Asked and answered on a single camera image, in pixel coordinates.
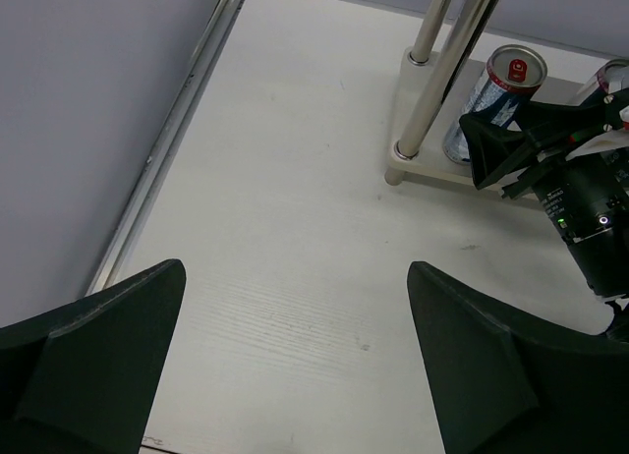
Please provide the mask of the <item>silver red can front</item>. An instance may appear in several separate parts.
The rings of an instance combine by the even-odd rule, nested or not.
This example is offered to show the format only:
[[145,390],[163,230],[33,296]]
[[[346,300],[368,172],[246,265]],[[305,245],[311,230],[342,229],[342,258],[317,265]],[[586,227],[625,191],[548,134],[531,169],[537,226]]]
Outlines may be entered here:
[[593,105],[628,87],[628,60],[613,59],[600,67],[568,100],[569,106]]

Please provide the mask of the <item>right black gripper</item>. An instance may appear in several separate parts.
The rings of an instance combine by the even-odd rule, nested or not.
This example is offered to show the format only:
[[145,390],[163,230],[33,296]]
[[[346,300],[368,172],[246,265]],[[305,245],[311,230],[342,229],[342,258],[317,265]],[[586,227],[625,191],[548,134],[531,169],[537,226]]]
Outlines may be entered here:
[[502,188],[505,199],[522,197],[579,158],[600,154],[614,162],[613,155],[628,148],[628,89],[612,87],[577,106],[530,101],[516,112],[514,122],[516,131],[494,125],[481,112],[459,120],[476,188],[515,175]]

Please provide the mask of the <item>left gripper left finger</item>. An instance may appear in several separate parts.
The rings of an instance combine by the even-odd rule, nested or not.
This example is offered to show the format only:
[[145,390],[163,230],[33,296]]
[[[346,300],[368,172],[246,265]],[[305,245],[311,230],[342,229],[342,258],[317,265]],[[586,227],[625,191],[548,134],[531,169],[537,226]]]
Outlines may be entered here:
[[2,452],[139,452],[186,282],[168,259],[2,328]]

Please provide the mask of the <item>silver red can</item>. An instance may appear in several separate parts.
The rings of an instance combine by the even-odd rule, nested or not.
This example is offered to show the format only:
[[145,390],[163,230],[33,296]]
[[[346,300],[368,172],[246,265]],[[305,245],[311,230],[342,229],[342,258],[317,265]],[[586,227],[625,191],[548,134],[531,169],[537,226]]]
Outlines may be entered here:
[[568,100],[569,106],[593,105],[628,87],[628,60],[613,59],[600,67]]
[[459,124],[462,115],[481,112],[494,125],[507,128],[517,110],[527,103],[547,76],[543,57],[530,47],[507,44],[498,47],[451,124],[442,144],[444,154],[456,164],[470,162],[467,141]]

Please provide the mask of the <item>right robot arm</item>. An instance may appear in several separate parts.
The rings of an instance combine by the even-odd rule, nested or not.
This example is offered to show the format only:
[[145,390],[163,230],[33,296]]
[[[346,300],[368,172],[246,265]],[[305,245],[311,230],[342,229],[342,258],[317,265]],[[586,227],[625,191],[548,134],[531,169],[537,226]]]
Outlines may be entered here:
[[499,127],[482,112],[459,119],[479,190],[514,174],[504,198],[533,192],[588,287],[613,309],[604,332],[627,342],[628,194],[592,145],[628,134],[628,91],[577,106],[530,101],[515,116],[517,130]]

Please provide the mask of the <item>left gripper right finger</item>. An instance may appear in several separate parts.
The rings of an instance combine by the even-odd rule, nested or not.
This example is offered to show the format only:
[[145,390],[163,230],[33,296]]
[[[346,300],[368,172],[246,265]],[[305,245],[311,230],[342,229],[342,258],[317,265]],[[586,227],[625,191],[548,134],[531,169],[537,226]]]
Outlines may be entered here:
[[628,310],[585,334],[414,262],[410,307],[448,453],[624,453]]

